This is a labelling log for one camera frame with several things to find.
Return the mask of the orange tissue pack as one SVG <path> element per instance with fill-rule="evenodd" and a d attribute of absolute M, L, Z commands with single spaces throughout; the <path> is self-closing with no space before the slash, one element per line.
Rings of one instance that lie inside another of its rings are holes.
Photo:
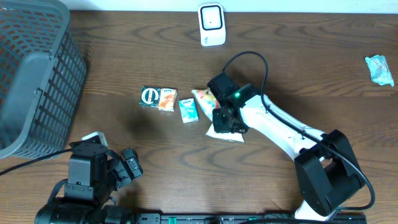
<path fill-rule="evenodd" d="M 160 100 L 158 109 L 161 111 L 174 111 L 177 90 L 171 88 L 162 88 L 160 92 Z"/>

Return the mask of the teal white Kleenex tissue pack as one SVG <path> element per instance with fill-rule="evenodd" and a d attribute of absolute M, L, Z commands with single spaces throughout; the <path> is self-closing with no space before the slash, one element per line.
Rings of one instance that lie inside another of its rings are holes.
<path fill-rule="evenodd" d="M 197 106 L 194 98 L 180 100 L 178 102 L 183 123 L 191 123 L 199 120 Z"/>

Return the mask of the black healing ointment box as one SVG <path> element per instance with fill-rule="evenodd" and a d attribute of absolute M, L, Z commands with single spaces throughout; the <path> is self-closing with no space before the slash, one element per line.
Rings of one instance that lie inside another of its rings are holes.
<path fill-rule="evenodd" d="M 160 100 L 160 88 L 144 86 L 141 91 L 140 106 L 157 108 Z"/>

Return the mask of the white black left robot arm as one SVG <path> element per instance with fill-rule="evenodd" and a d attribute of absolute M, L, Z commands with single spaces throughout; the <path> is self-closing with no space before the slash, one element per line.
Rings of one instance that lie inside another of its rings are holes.
<path fill-rule="evenodd" d="M 143 175 L 135 150 L 119 155 L 100 141 L 70 143 L 68 178 L 58 182 L 35 223 L 135 223 L 132 211 L 107 205 L 117 191 Z"/>

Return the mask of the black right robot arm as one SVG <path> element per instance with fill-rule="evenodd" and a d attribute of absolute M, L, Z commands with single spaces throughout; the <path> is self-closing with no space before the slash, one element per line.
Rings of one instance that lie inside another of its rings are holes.
<path fill-rule="evenodd" d="M 294 160 L 303 203 L 296 219 L 330 221 L 365 182 L 348 138 L 301 123 L 275 106 L 252 84 L 239 87 L 225 72 L 208 82 L 219 106 L 213 110 L 216 133 L 244 134 L 253 128 Z"/>

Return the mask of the green soft wipes pack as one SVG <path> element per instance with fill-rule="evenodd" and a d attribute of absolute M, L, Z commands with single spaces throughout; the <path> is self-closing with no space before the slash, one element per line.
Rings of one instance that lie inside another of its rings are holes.
<path fill-rule="evenodd" d="M 389 70 L 385 56 L 375 55 L 373 57 L 366 57 L 364 60 L 368 66 L 370 79 L 372 82 L 377 83 L 380 86 L 394 86 L 394 80 Z"/>

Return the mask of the cream wipes pack blue edges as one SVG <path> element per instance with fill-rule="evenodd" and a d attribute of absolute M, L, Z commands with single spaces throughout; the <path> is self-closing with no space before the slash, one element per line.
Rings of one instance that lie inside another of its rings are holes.
<path fill-rule="evenodd" d="M 210 121 L 213 121 L 213 110 L 218 109 L 220 104 L 212 94 L 209 88 L 204 90 L 192 90 L 191 93 Z M 207 136 L 215 139 L 222 139 L 233 142 L 244 142 L 243 135 L 239 133 L 216 133 L 213 124 L 206 133 Z"/>

